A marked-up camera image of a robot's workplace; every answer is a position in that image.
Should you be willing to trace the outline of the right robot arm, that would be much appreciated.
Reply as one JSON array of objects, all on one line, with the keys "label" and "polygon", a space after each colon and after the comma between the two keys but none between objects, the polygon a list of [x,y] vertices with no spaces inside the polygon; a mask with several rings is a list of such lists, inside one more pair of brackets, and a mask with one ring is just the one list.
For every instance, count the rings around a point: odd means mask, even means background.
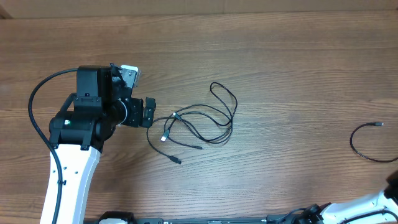
[{"label": "right robot arm", "polygon": [[388,186],[375,194],[345,203],[312,205],[294,219],[294,224],[391,223],[397,221],[397,172]]}]

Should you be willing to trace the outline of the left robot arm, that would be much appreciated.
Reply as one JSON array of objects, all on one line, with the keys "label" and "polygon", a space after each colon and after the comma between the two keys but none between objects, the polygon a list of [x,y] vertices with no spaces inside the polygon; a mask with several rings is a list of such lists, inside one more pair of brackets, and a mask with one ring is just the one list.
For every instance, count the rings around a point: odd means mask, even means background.
[{"label": "left robot arm", "polygon": [[50,120],[50,176],[41,223],[83,223],[91,180],[104,142],[116,127],[149,128],[153,98],[132,97],[141,75],[131,65],[80,66],[76,92]]}]

